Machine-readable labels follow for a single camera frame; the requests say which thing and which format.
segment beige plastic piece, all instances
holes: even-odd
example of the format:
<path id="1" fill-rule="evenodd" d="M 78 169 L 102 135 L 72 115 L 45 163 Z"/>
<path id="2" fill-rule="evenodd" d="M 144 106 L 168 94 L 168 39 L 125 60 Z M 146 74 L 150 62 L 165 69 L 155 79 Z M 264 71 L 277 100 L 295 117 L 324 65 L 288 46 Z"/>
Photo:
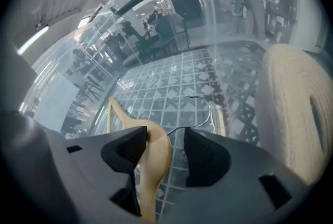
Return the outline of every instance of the beige plastic piece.
<path id="1" fill-rule="evenodd" d="M 125 128 L 147 126 L 147 146 L 140 159 L 139 204 L 144 220 L 155 222 L 155 203 L 158 186 L 170 167 L 170 140 L 165 130 L 155 122 L 129 117 L 114 98 L 109 99 L 108 132 L 112 109 Z"/>
<path id="2" fill-rule="evenodd" d="M 299 49 L 272 46 L 262 62 L 255 113 L 260 146 L 306 183 L 319 180 L 333 144 L 333 82 L 324 69 Z"/>

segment black rectangular slot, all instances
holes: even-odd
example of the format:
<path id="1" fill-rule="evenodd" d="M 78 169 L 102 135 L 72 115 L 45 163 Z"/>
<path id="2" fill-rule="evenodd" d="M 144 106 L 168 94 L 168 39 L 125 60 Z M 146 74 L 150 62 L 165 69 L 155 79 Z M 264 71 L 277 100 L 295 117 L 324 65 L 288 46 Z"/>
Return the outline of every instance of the black rectangular slot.
<path id="1" fill-rule="evenodd" d="M 291 195 L 274 175 L 261 176 L 259 181 L 274 204 L 275 210 L 291 199 Z"/>
<path id="2" fill-rule="evenodd" d="M 73 153 L 73 152 L 76 152 L 76 151 L 80 151 L 82 150 L 83 148 L 81 146 L 71 146 L 71 147 L 67 147 L 67 151 L 68 153 Z"/>

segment patterned tile floor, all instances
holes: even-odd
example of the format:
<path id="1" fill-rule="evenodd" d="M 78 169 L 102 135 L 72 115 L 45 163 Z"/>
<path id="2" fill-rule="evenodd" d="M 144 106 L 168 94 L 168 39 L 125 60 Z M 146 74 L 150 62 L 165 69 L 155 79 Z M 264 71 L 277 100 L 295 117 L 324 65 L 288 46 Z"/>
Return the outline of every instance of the patterned tile floor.
<path id="1" fill-rule="evenodd" d="M 204 96 L 213 107 L 225 107 L 224 94 L 229 113 L 228 136 L 259 144 L 253 102 L 262 52 L 253 42 L 237 42 L 182 53 L 129 70 L 113 96 L 131 117 L 152 120 L 169 132 L 174 127 L 197 125 L 207 117 L 207 105 L 187 98 L 187 94 Z M 111 119 L 111 130 L 121 130 L 119 120 L 112 115 Z M 107 111 L 102 113 L 96 134 L 106 133 L 106 126 Z M 211 122 L 200 128 L 213 131 Z M 188 175 L 184 130 L 169 137 L 172 162 L 158 190 L 157 219 L 185 191 Z M 139 169 L 135 182 L 139 184 Z"/>

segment rolled rope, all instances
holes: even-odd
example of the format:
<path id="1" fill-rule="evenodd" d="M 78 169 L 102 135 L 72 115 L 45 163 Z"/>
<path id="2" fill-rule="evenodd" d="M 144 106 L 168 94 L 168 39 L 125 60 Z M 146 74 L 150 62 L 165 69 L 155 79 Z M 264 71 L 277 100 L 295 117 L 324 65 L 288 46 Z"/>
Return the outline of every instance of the rolled rope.
<path id="1" fill-rule="evenodd" d="M 319 179 L 333 138 L 333 82 L 309 55 L 270 48 L 255 95 L 260 146 L 306 183 Z"/>

